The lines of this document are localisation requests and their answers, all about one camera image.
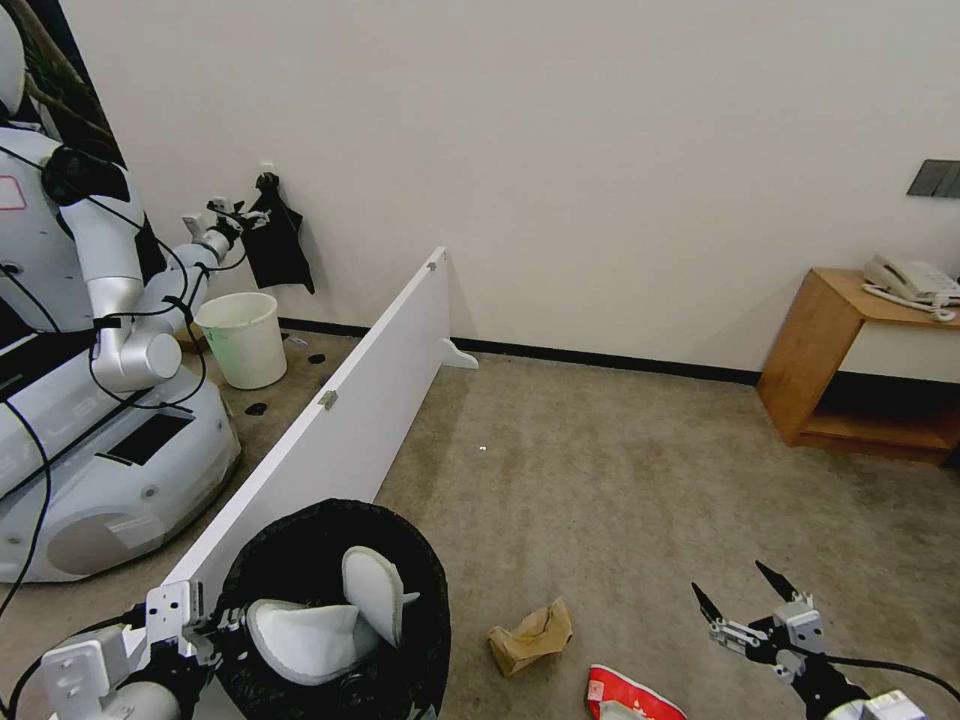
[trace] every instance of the black trash bag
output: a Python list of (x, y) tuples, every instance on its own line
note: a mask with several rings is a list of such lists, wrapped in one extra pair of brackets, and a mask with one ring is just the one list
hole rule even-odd
[(404, 607), (400, 647), (383, 642), (347, 675), (307, 687), (276, 674), (246, 631), (236, 633), (242, 640), (224, 648), (217, 677), (245, 717), (407, 720), (411, 708), (419, 718), (431, 706), (439, 714), (450, 660), (446, 576), (423, 535), (386, 508), (325, 500), (271, 523), (237, 556), (214, 616), (261, 598), (344, 604), (341, 560), (354, 545), (382, 554), (397, 566), (404, 591), (420, 593)]

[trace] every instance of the telephone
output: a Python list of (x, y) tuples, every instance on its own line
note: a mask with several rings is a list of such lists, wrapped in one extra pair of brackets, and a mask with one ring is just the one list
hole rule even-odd
[(956, 313), (947, 305), (960, 305), (960, 285), (925, 262), (874, 255), (863, 267), (863, 289), (898, 305), (933, 313), (940, 322), (950, 322)]

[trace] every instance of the beige carpet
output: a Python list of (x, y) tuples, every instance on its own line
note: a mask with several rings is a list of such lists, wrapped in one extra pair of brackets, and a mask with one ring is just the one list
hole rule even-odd
[[(353, 341), (287, 344), (291, 372), (228, 390), (245, 477)], [(327, 363), (306, 363), (309, 352)], [(832, 650), (918, 665), (960, 683), (960, 478), (935, 467), (784, 447), (752, 388), (480, 355), (441, 369), (378, 501), (433, 543), (454, 617), (442, 717), (585, 718), (590, 663), (657, 689), (690, 718), (803, 717), (768, 668), (710, 643), (690, 581), (748, 621), (777, 602), (762, 559), (826, 614)], [(242, 409), (269, 403), (266, 415)], [(142, 598), (210, 513), (163, 550), (92, 580), (27, 588), (0, 626), (0, 687), (71, 629)], [(500, 677), (487, 630), (563, 596), (566, 651)], [(940, 689), (853, 669), (868, 690), (906, 690), (931, 717)], [(36, 685), (24, 717), (41, 717)]]

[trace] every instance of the white bucket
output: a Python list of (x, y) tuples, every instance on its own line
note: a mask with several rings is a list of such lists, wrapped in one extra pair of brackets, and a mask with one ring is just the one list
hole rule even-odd
[(233, 293), (205, 302), (194, 316), (227, 382), (252, 390), (287, 371), (277, 301), (264, 293)]

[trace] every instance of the crumpled paper bag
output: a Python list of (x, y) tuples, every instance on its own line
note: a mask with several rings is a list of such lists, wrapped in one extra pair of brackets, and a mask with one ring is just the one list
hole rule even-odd
[(544, 655), (560, 652), (571, 637), (573, 623), (563, 598), (534, 610), (513, 630), (497, 625), (487, 633), (493, 659), (504, 677), (510, 677)]

